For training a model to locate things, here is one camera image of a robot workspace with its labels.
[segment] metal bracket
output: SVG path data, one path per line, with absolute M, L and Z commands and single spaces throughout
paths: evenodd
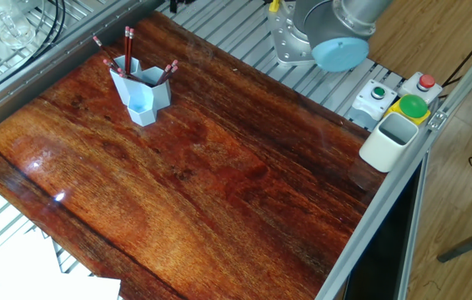
M 444 123 L 448 117 L 448 114 L 445 112 L 436 112 L 427 124 L 428 129 L 430 131 L 439 131 L 442 126 L 444 126 Z
M 270 12 L 266 6 L 268 28 L 274 40 L 274 48 L 280 63 L 287 65 L 312 65 L 315 63 L 312 56 L 309 40 L 306 35 L 294 26 L 293 4 L 280 2 L 277 12 Z

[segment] wooden floor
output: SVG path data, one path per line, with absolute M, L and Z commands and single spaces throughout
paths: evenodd
M 472 235 L 472 93 L 433 146 L 408 299 L 472 299 L 472 252 L 436 256 Z
M 430 73 L 441 84 L 472 48 L 472 1 L 396 0 L 370 44 L 370 58 L 390 70 L 407 78 Z M 408 299 L 472 299 L 472 252 L 447 263 L 436 260 L 472 235 L 470 156 L 472 93 L 431 151 Z

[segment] white cup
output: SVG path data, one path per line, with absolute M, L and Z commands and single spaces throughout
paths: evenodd
M 359 155 L 378 171 L 390 172 L 418 131 L 409 119 L 392 112 L 377 124 Z

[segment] wooden tabletop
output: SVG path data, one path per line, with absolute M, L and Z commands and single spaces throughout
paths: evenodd
M 159 13 L 135 28 L 143 68 L 179 60 L 171 106 L 134 124 L 91 57 L 0 124 L 0 193 L 127 299 L 314 299 L 384 179 L 368 133 Z

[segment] hexagonal pencil holder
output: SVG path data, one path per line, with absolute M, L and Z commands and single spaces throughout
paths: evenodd
M 119 68 L 125 69 L 125 56 L 114 59 Z M 147 126 L 156 121 L 157 111 L 169 106 L 171 102 L 171 89 L 169 81 L 156 85 L 162 76 L 163 70 L 159 67 L 151 67 L 142 71 L 139 60 L 132 58 L 130 73 L 147 84 L 132 79 L 120 77 L 110 69 L 110 75 L 116 85 L 121 101 L 127 106 L 128 114 L 133 122 L 141 126 Z

